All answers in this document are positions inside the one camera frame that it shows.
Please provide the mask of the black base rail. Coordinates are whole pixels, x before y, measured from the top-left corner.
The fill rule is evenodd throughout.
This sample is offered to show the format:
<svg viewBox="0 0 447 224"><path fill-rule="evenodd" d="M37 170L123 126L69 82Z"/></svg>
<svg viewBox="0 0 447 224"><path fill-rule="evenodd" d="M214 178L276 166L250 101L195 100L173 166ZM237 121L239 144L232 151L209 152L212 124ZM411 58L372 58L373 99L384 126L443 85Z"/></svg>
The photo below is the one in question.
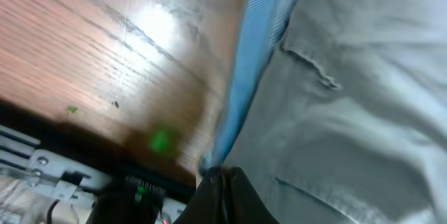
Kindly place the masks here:
<svg viewBox="0 0 447 224"><path fill-rule="evenodd" d="M187 203L192 180L129 160L99 136L1 102L1 175L56 200L91 207L102 195L135 191Z"/></svg>

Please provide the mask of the khaki green shorts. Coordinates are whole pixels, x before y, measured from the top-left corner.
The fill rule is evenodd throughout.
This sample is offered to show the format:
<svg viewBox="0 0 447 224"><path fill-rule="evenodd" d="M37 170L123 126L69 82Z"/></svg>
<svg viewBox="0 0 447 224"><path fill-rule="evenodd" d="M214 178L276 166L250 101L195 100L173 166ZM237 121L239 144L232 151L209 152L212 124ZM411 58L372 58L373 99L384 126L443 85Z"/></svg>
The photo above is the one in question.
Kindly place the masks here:
<svg viewBox="0 0 447 224"><path fill-rule="evenodd" d="M445 223L446 0L296 0L223 163L280 223Z"/></svg>

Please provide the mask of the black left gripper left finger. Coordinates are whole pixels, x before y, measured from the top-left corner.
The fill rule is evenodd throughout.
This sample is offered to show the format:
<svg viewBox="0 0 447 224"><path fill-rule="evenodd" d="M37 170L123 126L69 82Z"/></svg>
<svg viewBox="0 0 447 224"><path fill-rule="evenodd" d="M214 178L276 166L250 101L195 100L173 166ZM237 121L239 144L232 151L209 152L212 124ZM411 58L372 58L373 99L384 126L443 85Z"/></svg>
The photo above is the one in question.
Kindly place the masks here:
<svg viewBox="0 0 447 224"><path fill-rule="evenodd" d="M223 171L220 167L209 169L195 194L174 224L221 224Z"/></svg>

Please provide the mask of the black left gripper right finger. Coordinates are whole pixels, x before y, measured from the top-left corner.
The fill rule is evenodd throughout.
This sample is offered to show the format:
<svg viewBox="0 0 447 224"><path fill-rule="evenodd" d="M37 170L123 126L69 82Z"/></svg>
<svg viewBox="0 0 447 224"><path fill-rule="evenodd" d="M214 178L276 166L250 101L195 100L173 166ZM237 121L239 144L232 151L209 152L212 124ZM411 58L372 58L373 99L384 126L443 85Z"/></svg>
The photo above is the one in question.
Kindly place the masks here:
<svg viewBox="0 0 447 224"><path fill-rule="evenodd" d="M223 170L223 223L278 224L239 167Z"/></svg>

